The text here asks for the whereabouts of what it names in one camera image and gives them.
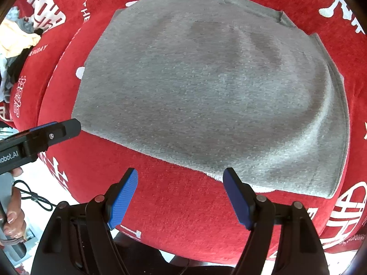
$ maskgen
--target pile of clothes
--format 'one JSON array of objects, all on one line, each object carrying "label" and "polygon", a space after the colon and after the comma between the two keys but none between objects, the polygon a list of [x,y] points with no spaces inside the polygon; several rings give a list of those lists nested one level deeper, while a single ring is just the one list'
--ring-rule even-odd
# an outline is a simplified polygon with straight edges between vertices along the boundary
[{"label": "pile of clothes", "polygon": [[33,22],[19,18],[12,7],[0,24],[0,102],[10,102],[10,92],[32,48],[38,44],[43,30],[34,30]]}]

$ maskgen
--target beige cloth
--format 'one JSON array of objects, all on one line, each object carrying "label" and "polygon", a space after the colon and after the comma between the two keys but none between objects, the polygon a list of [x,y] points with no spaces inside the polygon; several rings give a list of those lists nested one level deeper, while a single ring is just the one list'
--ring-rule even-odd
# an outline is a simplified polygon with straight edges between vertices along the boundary
[{"label": "beige cloth", "polygon": [[40,39],[37,34],[22,31],[16,22],[4,19],[0,25],[0,53],[5,58],[18,56],[23,49],[37,45]]}]

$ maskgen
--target white floor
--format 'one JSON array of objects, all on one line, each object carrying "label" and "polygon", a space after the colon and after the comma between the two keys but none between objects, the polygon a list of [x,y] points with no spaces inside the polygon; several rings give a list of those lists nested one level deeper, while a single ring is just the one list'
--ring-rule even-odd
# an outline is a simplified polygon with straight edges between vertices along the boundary
[{"label": "white floor", "polygon": [[[19,179],[25,181],[33,192],[47,198],[54,204],[58,204],[60,201],[67,201],[70,205],[77,204],[77,201],[73,199],[68,191],[64,190],[64,188],[59,185],[58,181],[51,175],[48,168],[41,160],[25,165],[23,170],[24,173],[19,177]],[[32,224],[35,235],[40,238],[52,212],[43,210],[37,203],[31,200],[23,201],[22,209],[26,215],[27,224]],[[117,230],[114,230],[113,236],[115,236],[117,232]],[[349,265],[354,255],[355,252],[326,254],[326,259],[329,263],[330,275],[341,274]],[[174,255],[163,253],[163,256],[167,261],[170,261]],[[25,270],[30,272],[32,263],[32,257],[23,262]],[[270,275],[273,267],[274,262],[267,261],[264,265],[262,275]]]}]

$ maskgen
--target blue gripper pad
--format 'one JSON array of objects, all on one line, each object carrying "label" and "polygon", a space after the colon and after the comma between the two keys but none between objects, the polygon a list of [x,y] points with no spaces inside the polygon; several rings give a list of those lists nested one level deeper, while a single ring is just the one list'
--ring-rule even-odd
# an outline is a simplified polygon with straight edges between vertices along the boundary
[{"label": "blue gripper pad", "polygon": [[234,212],[240,224],[247,230],[254,226],[254,212],[256,209],[256,194],[251,186],[242,183],[233,168],[227,168],[223,172],[223,185],[231,201]]},{"label": "blue gripper pad", "polygon": [[121,224],[137,186],[138,172],[133,168],[129,168],[121,181],[115,184],[106,201],[106,209],[109,216],[107,224],[110,230]]}]

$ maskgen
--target red blanket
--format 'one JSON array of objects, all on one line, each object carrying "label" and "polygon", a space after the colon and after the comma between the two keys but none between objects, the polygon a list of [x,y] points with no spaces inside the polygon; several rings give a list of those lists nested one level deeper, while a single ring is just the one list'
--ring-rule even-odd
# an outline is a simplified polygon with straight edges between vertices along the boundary
[{"label": "red blanket", "polygon": [[[29,56],[12,91],[10,111],[20,130],[71,117],[81,67],[114,11],[131,1],[134,0],[28,0],[33,5],[36,24],[48,30]],[[367,162],[363,157],[367,151],[367,78],[362,60],[367,57],[366,36],[343,0],[252,1],[284,10],[306,33],[319,34],[345,78],[351,121],[349,163],[334,198],[282,191],[265,195],[279,203],[301,201],[327,251],[357,248],[361,239],[353,237],[366,218]],[[248,232],[238,224],[222,183],[85,132],[50,148],[41,158],[80,202],[104,193],[128,167],[136,168],[139,185],[119,230],[191,259],[237,263]],[[271,258],[275,257],[278,236],[276,228]]]}]

